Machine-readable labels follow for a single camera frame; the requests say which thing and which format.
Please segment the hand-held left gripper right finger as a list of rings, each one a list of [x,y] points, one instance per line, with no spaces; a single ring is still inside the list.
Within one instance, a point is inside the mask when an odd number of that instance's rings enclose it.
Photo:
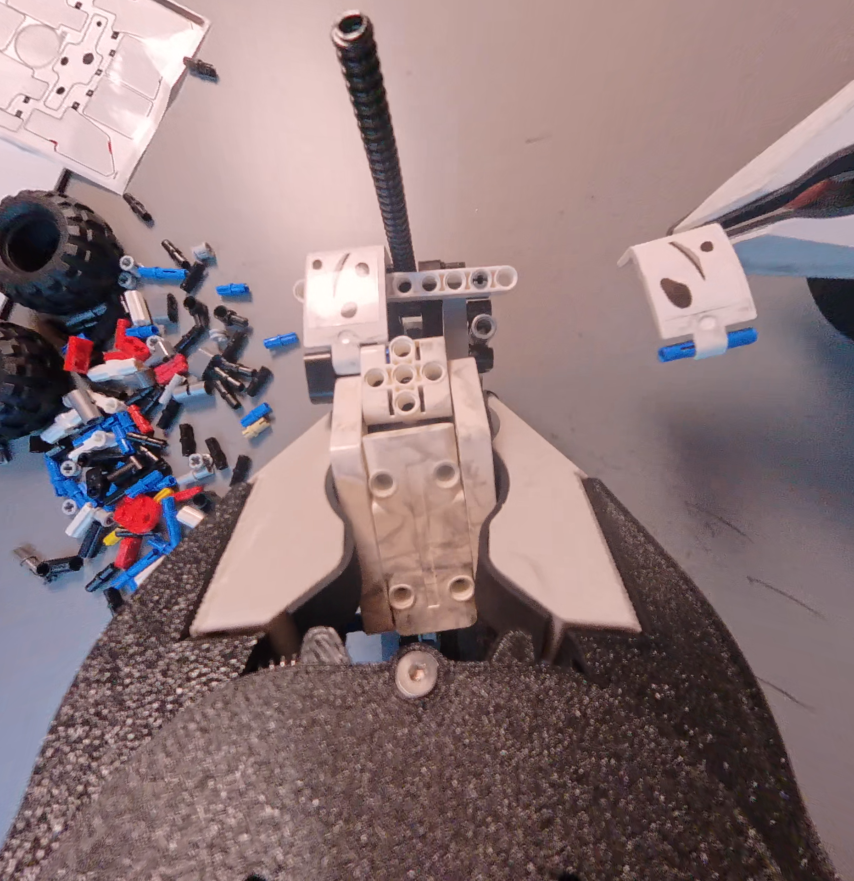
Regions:
[[[496,396],[497,505],[483,523],[478,611],[499,633],[640,633],[586,475]]]

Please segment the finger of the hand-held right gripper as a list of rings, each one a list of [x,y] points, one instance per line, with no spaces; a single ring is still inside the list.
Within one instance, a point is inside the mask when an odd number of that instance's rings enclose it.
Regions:
[[[756,276],[854,278],[854,181],[821,181],[727,232]]]
[[[741,224],[773,211],[815,183],[854,170],[854,84],[748,162],[669,233]]]

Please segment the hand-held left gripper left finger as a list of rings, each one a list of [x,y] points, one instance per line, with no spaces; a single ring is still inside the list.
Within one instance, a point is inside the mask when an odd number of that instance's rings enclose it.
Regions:
[[[265,633],[340,574],[353,545],[330,499],[325,414],[251,481],[190,636]]]

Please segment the white spotted panel piece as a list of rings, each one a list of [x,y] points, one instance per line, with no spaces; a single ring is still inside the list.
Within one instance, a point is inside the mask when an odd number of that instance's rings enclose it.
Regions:
[[[758,339],[756,308],[740,259],[718,223],[628,248],[661,339],[660,363],[717,357]]]

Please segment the brick truck chassis model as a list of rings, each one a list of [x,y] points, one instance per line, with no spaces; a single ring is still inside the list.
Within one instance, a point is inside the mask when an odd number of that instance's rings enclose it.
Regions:
[[[497,332],[490,298],[518,272],[415,259],[372,22],[346,12],[332,42],[387,244],[307,256],[296,296],[309,394],[333,404],[330,467],[365,630],[463,629],[477,621],[480,529],[497,502],[481,380]]]

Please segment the grey desk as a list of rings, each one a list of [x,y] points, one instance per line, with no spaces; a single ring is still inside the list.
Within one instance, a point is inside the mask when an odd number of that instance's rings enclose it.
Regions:
[[[72,180],[135,258],[203,241],[269,364],[260,467],[324,413],[292,286],[385,239],[331,43],[374,22],[415,254],[507,263],[487,387],[603,480],[687,571],[772,706],[831,859],[854,879],[854,345],[801,279],[752,281],[758,342],[660,365],[632,245],[661,237],[854,79],[854,2],[189,2],[187,78],[130,191]]]

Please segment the pile of small brick parts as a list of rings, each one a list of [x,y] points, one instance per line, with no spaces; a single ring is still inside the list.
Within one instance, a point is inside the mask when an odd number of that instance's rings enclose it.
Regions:
[[[225,402],[247,442],[274,419],[264,399],[274,374],[242,362],[251,323],[229,306],[249,300],[251,289],[218,284],[220,302],[210,306],[196,291],[216,264],[213,247],[202,242],[190,255],[170,240],[162,247],[169,267],[120,258],[120,317],[107,344],[91,329],[98,310],[73,319],[61,350],[73,388],[53,422],[29,440],[69,519],[66,534],[80,546],[66,557],[25,547],[15,554],[48,585],[113,552],[85,586],[113,613],[214,511],[221,497],[212,479],[227,473],[233,488],[250,476],[251,457],[231,463],[214,436],[199,445],[193,425],[182,421],[184,408]]]

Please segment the white sticker sheet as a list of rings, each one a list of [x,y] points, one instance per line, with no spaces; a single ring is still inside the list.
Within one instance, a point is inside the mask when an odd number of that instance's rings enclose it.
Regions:
[[[123,194],[209,28],[181,2],[0,1],[0,138]]]

